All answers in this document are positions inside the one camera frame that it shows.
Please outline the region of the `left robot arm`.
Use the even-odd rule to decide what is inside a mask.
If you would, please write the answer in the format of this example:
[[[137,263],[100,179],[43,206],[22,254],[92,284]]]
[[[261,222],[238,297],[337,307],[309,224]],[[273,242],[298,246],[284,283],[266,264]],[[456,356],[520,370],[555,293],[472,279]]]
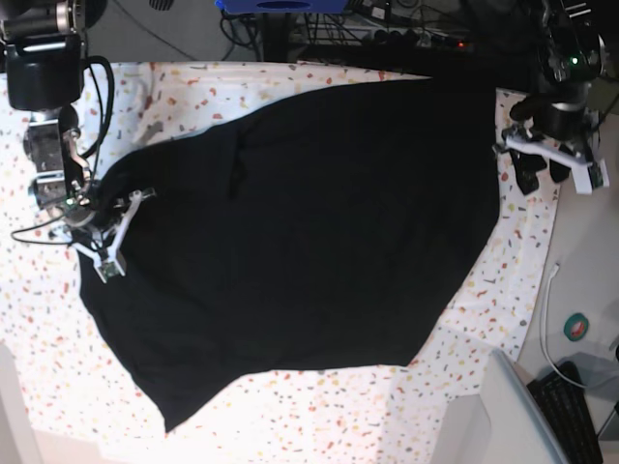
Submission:
[[[495,146],[510,155],[524,195],[540,187],[548,169],[556,184],[571,178],[575,191],[591,194],[609,185],[597,154],[604,116],[587,105],[593,81],[604,70],[604,42],[586,1],[531,1],[529,16],[539,34],[539,92],[510,110],[513,123]]]

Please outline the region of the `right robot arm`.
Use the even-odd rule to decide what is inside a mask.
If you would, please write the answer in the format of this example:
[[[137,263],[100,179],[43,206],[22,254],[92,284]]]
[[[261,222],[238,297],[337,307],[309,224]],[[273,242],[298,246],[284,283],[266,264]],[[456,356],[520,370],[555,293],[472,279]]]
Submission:
[[[151,189],[129,193],[106,213],[97,198],[100,149],[111,124],[115,81],[109,61],[88,51],[88,31],[103,16],[104,1],[4,1],[1,68],[9,104],[30,114],[23,145],[36,175],[30,187],[37,207],[62,222],[66,246],[91,259],[102,280],[126,271],[121,245]],[[99,94],[95,141],[79,152],[74,103],[84,75],[103,68],[107,92]]]

